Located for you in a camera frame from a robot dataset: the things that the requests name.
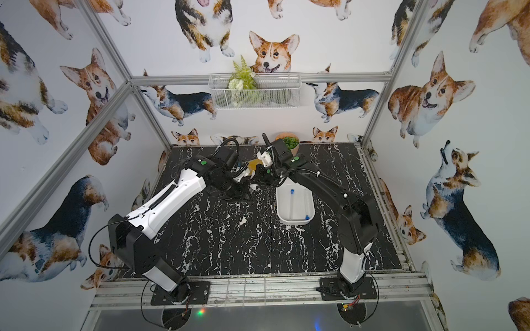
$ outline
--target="corgi wallpaper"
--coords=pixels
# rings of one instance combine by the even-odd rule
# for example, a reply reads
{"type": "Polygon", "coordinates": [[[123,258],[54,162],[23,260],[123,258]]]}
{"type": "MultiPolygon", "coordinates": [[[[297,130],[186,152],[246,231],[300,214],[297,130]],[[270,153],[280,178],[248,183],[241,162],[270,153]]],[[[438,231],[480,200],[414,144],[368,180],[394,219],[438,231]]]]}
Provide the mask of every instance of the corgi wallpaper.
{"type": "MultiPolygon", "coordinates": [[[[396,12],[398,42],[414,3],[396,12]]],[[[432,4],[445,9],[428,13],[430,35],[420,33],[385,101],[374,166],[397,234],[416,266],[430,265],[448,329],[528,330],[530,3],[432,4]]]]}

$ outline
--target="dog ear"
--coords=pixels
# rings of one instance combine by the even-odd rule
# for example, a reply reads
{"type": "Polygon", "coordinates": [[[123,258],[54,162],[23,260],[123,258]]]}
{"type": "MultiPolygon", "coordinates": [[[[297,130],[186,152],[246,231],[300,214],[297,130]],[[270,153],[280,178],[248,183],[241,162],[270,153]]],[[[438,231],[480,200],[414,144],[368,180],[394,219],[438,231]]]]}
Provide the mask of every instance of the dog ear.
{"type": "Polygon", "coordinates": [[[459,82],[455,82],[457,86],[457,90],[455,91],[455,94],[453,94],[453,102],[458,102],[460,100],[464,100],[468,96],[473,93],[475,90],[475,82],[472,80],[461,80],[459,82]]]}
{"type": "Polygon", "coordinates": [[[258,54],[258,51],[260,50],[261,46],[263,46],[263,43],[265,43],[265,39],[258,36],[256,33],[250,31],[249,33],[250,43],[252,44],[252,47],[254,48],[254,51],[256,54],[258,54]]]}
{"type": "Polygon", "coordinates": [[[79,69],[66,66],[60,66],[60,68],[68,79],[70,79],[75,85],[84,89],[84,86],[81,83],[81,71],[79,69]]]}
{"type": "Polygon", "coordinates": [[[300,43],[300,36],[298,34],[293,34],[281,43],[285,45],[285,48],[287,48],[289,54],[292,54],[295,52],[296,48],[298,48],[298,44],[300,43]]]}
{"type": "Polygon", "coordinates": [[[432,66],[431,79],[438,73],[445,71],[444,51],[440,51],[432,66]]]}
{"type": "Polygon", "coordinates": [[[92,64],[97,65],[103,71],[105,71],[105,61],[103,61],[103,56],[97,48],[92,49],[92,64]]]}

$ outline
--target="tricolor corgi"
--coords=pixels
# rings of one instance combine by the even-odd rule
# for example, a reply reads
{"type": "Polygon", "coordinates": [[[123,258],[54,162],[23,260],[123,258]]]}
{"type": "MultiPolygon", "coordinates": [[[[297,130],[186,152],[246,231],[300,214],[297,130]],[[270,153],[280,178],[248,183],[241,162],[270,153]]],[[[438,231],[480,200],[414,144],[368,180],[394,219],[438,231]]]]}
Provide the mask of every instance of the tricolor corgi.
{"type": "Polygon", "coordinates": [[[293,34],[282,42],[267,41],[250,31],[250,43],[258,55],[251,66],[255,73],[288,73],[291,71],[291,55],[300,43],[300,36],[293,34]]]}
{"type": "MultiPolygon", "coordinates": [[[[329,73],[331,64],[319,72],[329,73]]],[[[377,104],[379,92],[375,90],[342,90],[338,83],[306,83],[315,90],[315,108],[323,115],[324,123],[331,117],[349,110],[361,108],[360,118],[366,116],[377,104]]]]}
{"type": "Polygon", "coordinates": [[[530,0],[489,0],[480,15],[469,44],[472,53],[479,51],[486,36],[508,25],[510,36],[517,40],[524,60],[530,66],[530,0]]]}
{"type": "Polygon", "coordinates": [[[390,191],[388,190],[385,181],[382,178],[379,178],[379,180],[381,181],[381,186],[383,187],[383,191],[385,192],[386,198],[388,199],[388,203],[392,213],[394,214],[396,224],[399,228],[399,233],[403,240],[405,240],[408,245],[414,245],[415,243],[427,238],[427,235],[418,230],[412,223],[412,205],[409,205],[405,209],[405,213],[400,214],[394,205],[394,201],[392,201],[392,196],[390,195],[390,191]]]}
{"type": "MultiPolygon", "coordinates": [[[[283,17],[282,11],[284,11],[284,9],[281,7],[282,1],[283,0],[268,0],[270,13],[272,14],[272,17],[276,18],[277,20],[283,17]]],[[[310,0],[310,1],[314,3],[315,5],[318,5],[321,7],[335,8],[337,18],[341,21],[347,19],[351,14],[351,10],[348,8],[348,5],[350,4],[351,0],[310,0]]]]}
{"type": "Polygon", "coordinates": [[[448,75],[442,51],[434,62],[430,81],[423,87],[396,89],[388,101],[388,109],[401,122],[401,138],[405,138],[405,132],[414,135],[414,146],[420,148],[420,137],[444,117],[454,102],[467,98],[474,90],[474,81],[454,81],[448,75]]]}
{"type": "Polygon", "coordinates": [[[101,182],[87,175],[72,185],[63,203],[40,229],[24,231],[0,261],[0,281],[18,279],[43,282],[67,266],[75,269],[86,263],[81,251],[92,206],[109,207],[101,182]]]}
{"type": "Polygon", "coordinates": [[[176,139],[176,146],[199,146],[199,136],[197,129],[193,129],[187,135],[181,135],[178,132],[171,131],[171,134],[176,139]]]}
{"type": "Polygon", "coordinates": [[[199,48],[201,62],[210,61],[210,48],[220,46],[224,56],[235,52],[228,46],[232,26],[230,0],[176,0],[176,20],[192,48],[199,48]]]}
{"type": "Polygon", "coordinates": [[[68,106],[50,95],[35,62],[1,22],[0,55],[0,126],[15,135],[26,128],[38,144],[45,144],[49,132],[39,121],[40,110],[46,106],[62,114],[68,106]]]}
{"type": "MultiPolygon", "coordinates": [[[[105,245],[100,245],[100,262],[99,264],[108,266],[108,267],[114,267],[119,268],[123,267],[123,261],[120,260],[117,256],[112,254],[110,249],[106,247],[105,245]]],[[[94,288],[99,288],[100,284],[102,282],[111,282],[118,276],[118,271],[116,269],[107,269],[107,268],[101,268],[98,267],[96,271],[88,277],[83,284],[81,284],[81,288],[83,290],[89,290],[94,288]]]]}
{"type": "Polygon", "coordinates": [[[150,191],[151,191],[151,183],[149,182],[149,179],[146,178],[144,180],[144,185],[142,186],[142,190],[140,191],[140,194],[136,197],[136,199],[132,203],[131,211],[137,210],[147,201],[147,197],[149,196],[150,191]]]}
{"type": "Polygon", "coordinates": [[[140,91],[144,93],[153,103],[160,114],[178,122],[179,127],[184,125],[184,118],[200,113],[203,110],[211,113],[211,120],[215,120],[217,110],[211,99],[211,94],[206,92],[192,94],[173,94],[165,85],[142,86],[140,91]]]}
{"type": "Polygon", "coordinates": [[[451,261],[454,270],[481,280],[494,280],[501,273],[497,252],[464,203],[466,186],[480,186],[469,168],[469,161],[478,153],[465,153],[449,140],[445,143],[440,150],[441,167],[427,185],[425,212],[420,214],[424,219],[434,218],[462,250],[460,265],[451,261]]]}
{"type": "MultiPolygon", "coordinates": [[[[97,13],[109,13],[121,25],[128,26],[131,24],[131,18],[121,10],[123,0],[89,0],[92,7],[97,13]]],[[[70,40],[72,34],[68,32],[68,27],[61,18],[60,6],[66,8],[76,8],[74,0],[30,0],[43,19],[48,21],[57,32],[64,38],[70,40]]]]}
{"type": "MultiPolygon", "coordinates": [[[[81,69],[61,66],[61,70],[74,84],[84,89],[89,97],[90,108],[86,116],[86,125],[88,125],[116,91],[114,82],[105,71],[103,56],[97,48],[94,48],[89,65],[81,69]]],[[[101,165],[107,164],[118,151],[116,144],[120,138],[131,139],[131,133],[126,130],[129,121],[134,121],[135,117],[134,114],[129,114],[125,105],[116,111],[112,120],[107,122],[89,146],[89,152],[94,161],[101,165]]]]}
{"type": "MultiPolygon", "coordinates": [[[[211,141],[214,143],[214,145],[221,145],[221,143],[229,138],[233,138],[237,140],[237,142],[240,145],[257,145],[260,142],[260,138],[254,136],[254,137],[241,137],[241,136],[228,136],[223,137],[222,135],[212,135],[210,136],[211,141]]],[[[227,145],[235,145],[233,141],[230,141],[227,143],[227,145]]]]}

